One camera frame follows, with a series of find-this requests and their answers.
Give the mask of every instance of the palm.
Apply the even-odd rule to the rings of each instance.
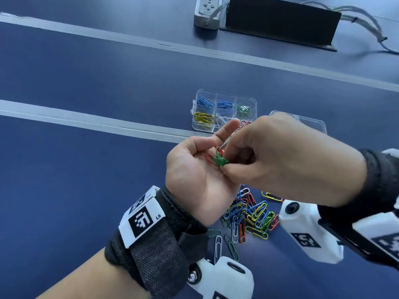
[[[239,121],[233,120],[225,126],[224,132],[216,133],[212,138],[199,137],[197,141],[203,141],[201,144],[206,152],[209,146],[221,145],[227,140],[237,129],[237,124]],[[228,209],[240,185],[234,184],[220,169],[209,163],[201,147],[196,147],[196,151],[200,152],[195,151],[194,155],[178,147],[167,157],[166,187],[189,213],[203,224],[210,225]],[[212,147],[208,152],[213,155],[216,150]]]

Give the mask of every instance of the plastic box compartment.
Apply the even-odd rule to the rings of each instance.
[[[204,105],[203,99],[210,103]],[[240,121],[254,121],[257,119],[256,100],[244,96],[200,89],[193,100],[193,129],[205,132],[216,132],[233,118]]]
[[[282,111],[273,110],[272,112],[270,112],[269,116],[271,116],[273,113],[277,113],[277,112],[282,112]],[[316,120],[314,118],[307,118],[305,116],[300,116],[300,115],[291,114],[291,113],[287,113],[287,114],[291,115],[294,119],[296,119],[297,121],[300,121],[301,123],[305,124],[306,126],[309,126],[313,129],[316,129],[320,132],[327,134],[327,127],[323,121]]]

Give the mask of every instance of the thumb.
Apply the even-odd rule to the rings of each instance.
[[[224,165],[222,170],[223,173],[234,183],[246,184],[249,186],[254,183],[255,175],[257,173],[256,163],[250,165],[229,163]]]

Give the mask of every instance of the blue table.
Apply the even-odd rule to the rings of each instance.
[[[211,37],[193,28],[194,4],[195,0],[0,1],[3,12],[16,15],[399,83],[394,70],[399,57],[356,55],[356,48],[363,44],[364,53],[364,44],[369,46],[373,38],[361,33],[356,37],[359,44],[352,45],[345,40],[353,31],[350,24],[340,24],[342,31],[336,35],[342,46],[338,49],[344,51],[331,53],[222,31]],[[397,15],[386,18],[389,30],[399,29]],[[255,98],[259,115],[281,110],[321,119],[329,135],[357,148],[399,147],[399,93],[392,87],[383,90],[9,23],[0,23],[0,33],[1,100],[169,127],[189,135],[192,100],[204,88]],[[101,249],[126,208],[150,186],[163,185],[165,158],[175,143],[9,116],[15,114],[0,115],[0,297],[25,299],[39,295]],[[260,201],[260,193],[253,193]],[[270,209],[279,211],[279,204],[271,202]],[[338,265],[317,263],[281,228],[267,241],[248,237],[237,250],[240,262],[254,274],[253,298],[391,297],[399,282],[396,271],[367,263],[349,250]],[[223,252],[229,256],[225,246]],[[189,287],[177,296],[196,297]]]

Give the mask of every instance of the black cuff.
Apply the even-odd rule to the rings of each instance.
[[[399,195],[399,159],[381,152],[359,151],[367,163],[363,189],[345,206],[318,206],[321,218],[326,221],[352,224],[362,218],[394,210]]]
[[[184,255],[183,258],[187,260],[188,265],[204,258],[207,252],[207,227],[203,226],[192,215],[190,215],[175,200],[166,187],[157,191],[156,199],[165,213],[164,220],[178,243],[177,248],[180,248],[182,251]],[[138,240],[137,245],[145,246],[146,239],[151,237],[154,231],[149,231],[147,236],[143,235],[142,239]],[[124,267],[141,287],[147,289],[144,286],[145,283],[143,282],[140,271],[136,266],[131,250],[124,247],[119,229],[117,229],[113,239],[109,241],[105,247],[105,258],[113,265]]]

